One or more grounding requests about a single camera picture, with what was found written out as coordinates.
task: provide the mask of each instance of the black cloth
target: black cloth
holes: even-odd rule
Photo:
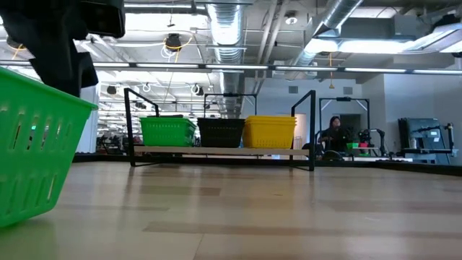
[[[336,152],[346,152],[347,150],[347,133],[342,129],[326,129],[321,134],[321,138],[331,137],[332,140],[326,140],[326,151],[333,150]]]

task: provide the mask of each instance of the fluorescent light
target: fluorescent light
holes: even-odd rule
[[[197,69],[197,64],[136,64],[139,68],[159,68],[159,69]]]
[[[5,66],[29,66],[29,61],[1,61],[0,65]]]
[[[305,46],[305,51],[308,53],[337,52],[338,50],[339,45],[334,40],[311,39]]]
[[[268,69],[268,66],[259,65],[225,65],[225,64],[212,64],[206,65],[207,69]]]
[[[276,66],[276,70],[297,72],[336,72],[337,68],[319,66]]]
[[[345,68],[346,72],[404,73],[405,69]]]
[[[462,70],[447,69],[415,69],[414,74],[434,74],[434,75],[462,75]]]
[[[106,67],[128,67],[130,64],[126,62],[94,62],[93,66],[106,66]]]
[[[339,46],[339,51],[346,53],[395,54],[402,52],[407,46],[408,43],[392,40],[346,40]]]
[[[172,8],[172,5],[171,4],[156,4],[156,3],[126,3],[123,5],[123,7],[125,8],[140,8],[140,9],[143,9],[143,8],[165,8],[165,9],[170,9]],[[175,5],[175,7],[177,8],[191,8],[191,5],[190,4],[179,4],[179,5]],[[197,9],[205,9],[205,6],[197,6],[196,7]]]

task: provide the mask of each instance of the ceiling light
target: ceiling light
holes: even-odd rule
[[[99,67],[129,67],[130,64],[125,62],[94,62],[93,66]]]
[[[405,69],[345,68],[346,72],[404,73]]]
[[[346,53],[382,53],[396,54],[402,52],[408,43],[392,40],[346,40],[339,46],[339,51]]]
[[[0,61],[0,65],[5,66],[30,66],[29,61]]]
[[[286,12],[284,16],[286,18],[286,24],[288,25],[296,24],[297,23],[297,18],[295,17],[296,15],[297,15],[297,11],[295,10]]]
[[[334,40],[311,39],[305,46],[305,51],[309,53],[337,52],[338,50],[339,45]]]
[[[462,70],[447,69],[415,69],[414,74],[434,74],[434,75],[462,75]]]
[[[211,64],[205,66],[207,69],[268,69],[268,66],[258,65],[224,65],[224,64]]]
[[[296,71],[296,72],[336,72],[337,68],[319,67],[319,66],[276,66],[279,71]]]
[[[159,69],[197,69],[197,64],[136,64],[139,68],[159,68]]]

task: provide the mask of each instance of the green basket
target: green basket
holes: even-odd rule
[[[346,144],[346,147],[347,147],[348,149],[358,148],[358,147],[359,147],[359,143],[348,143],[348,144]]]
[[[0,227],[53,209],[95,108],[0,68]]]
[[[196,126],[186,118],[140,118],[144,145],[193,146]]]

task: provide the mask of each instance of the woman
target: woman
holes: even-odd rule
[[[318,142],[325,142],[326,150],[333,150],[336,152],[346,151],[347,137],[340,126],[340,118],[338,116],[333,116],[329,122],[329,128],[321,133]]]

